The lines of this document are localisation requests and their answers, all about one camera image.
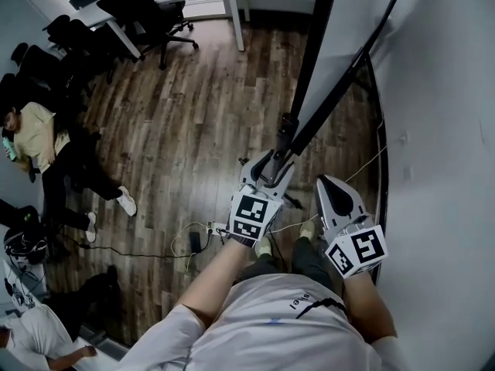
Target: green object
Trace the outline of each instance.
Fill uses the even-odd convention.
[[[12,147],[10,140],[8,140],[7,138],[3,138],[3,145],[5,148],[9,150],[10,159],[12,161],[15,161],[17,159],[17,153],[15,152],[15,149]]]

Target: person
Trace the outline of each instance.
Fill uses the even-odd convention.
[[[407,369],[390,312],[370,279],[345,281],[346,304],[302,225],[292,273],[280,274],[267,237],[256,263],[232,284],[250,248],[231,237],[175,308],[119,362],[119,371],[162,369]]]
[[[60,353],[73,345],[91,304],[118,300],[117,280],[117,270],[110,266],[106,274],[88,279],[79,291],[55,294],[42,305],[24,312],[21,318],[9,319],[0,326],[0,347],[34,371],[60,371],[83,357],[96,356],[92,346],[65,356]]]
[[[76,213],[66,208],[66,175],[106,200],[116,199],[129,216],[136,214],[136,204],[124,186],[116,187],[98,166],[84,145],[71,141],[67,131],[55,133],[56,115],[40,104],[30,102],[17,114],[15,109],[3,114],[3,126],[14,133],[15,162],[29,171],[26,156],[37,158],[42,173],[43,191],[50,214],[59,223],[86,231],[88,241],[96,240],[96,215]]]

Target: desk leg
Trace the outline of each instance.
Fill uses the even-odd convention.
[[[239,9],[237,8],[237,0],[229,0],[230,9],[232,11],[232,22],[234,22],[235,39],[237,40],[237,48],[239,51],[244,51],[244,42],[242,41],[241,20],[239,19]]]
[[[243,0],[244,1],[244,18],[246,19],[246,22],[251,21],[251,14],[249,13],[249,0]]]
[[[122,30],[120,26],[117,25],[117,23],[115,23],[115,21],[113,21],[112,19],[110,19],[107,23],[110,26],[110,28],[114,31],[114,33],[117,35],[117,37],[124,43],[125,47],[129,50],[129,52],[133,56],[139,59],[141,57],[141,53],[135,47],[132,41],[127,37],[124,30]]]

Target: white sneaker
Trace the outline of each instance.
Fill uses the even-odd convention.
[[[90,219],[90,224],[87,226],[86,239],[93,243],[96,240],[96,214],[90,212],[87,214],[87,218]]]
[[[301,226],[301,230],[299,231],[299,237],[307,237],[309,241],[315,236],[316,226],[315,223],[311,220],[305,221]]]
[[[261,257],[262,254],[271,255],[271,242],[268,237],[262,237],[261,240],[257,241],[254,245],[254,251],[258,258]]]
[[[118,187],[118,189],[122,191],[122,195],[117,198],[117,202],[120,203],[122,209],[124,209],[129,216],[134,216],[138,211],[136,202],[129,195],[129,191],[123,185]]]

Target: black pole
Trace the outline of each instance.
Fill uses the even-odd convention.
[[[322,45],[323,37],[326,31],[326,24],[332,11],[334,0],[315,0],[315,7],[312,12],[311,24],[309,27],[308,41],[302,58],[301,70],[297,87],[292,101],[291,117],[296,119],[301,111],[302,102],[306,97],[309,81],[311,81],[312,72],[315,69],[316,60],[318,59],[319,49]]]
[[[247,159],[242,159],[242,158],[239,158],[239,162],[241,163],[241,165],[246,165],[248,163],[248,160]],[[263,180],[264,182],[268,182],[268,179],[266,177],[264,177],[263,175],[260,175],[260,179]],[[304,208],[302,207],[302,204],[301,204],[301,201],[299,201],[299,199],[294,199],[292,198],[291,196],[287,195],[287,194],[284,194],[284,198],[287,199],[292,205],[294,205],[294,207],[296,209],[300,209],[300,210],[303,210]]]
[[[329,92],[323,103],[318,107],[315,113],[308,120],[304,128],[298,133],[294,141],[291,144],[291,151],[296,155],[301,155],[304,149],[308,146],[310,141],[316,136],[318,130],[322,127],[323,123],[330,116],[337,104],[343,98],[344,94],[349,89],[350,85],[354,81],[357,71],[365,64],[366,56],[369,55],[373,45],[377,41],[382,29],[390,16],[392,9],[394,8],[397,0],[390,0],[381,21],[370,38],[360,48],[357,54],[354,56],[352,63],[347,68],[347,71],[341,76],[335,87]]]

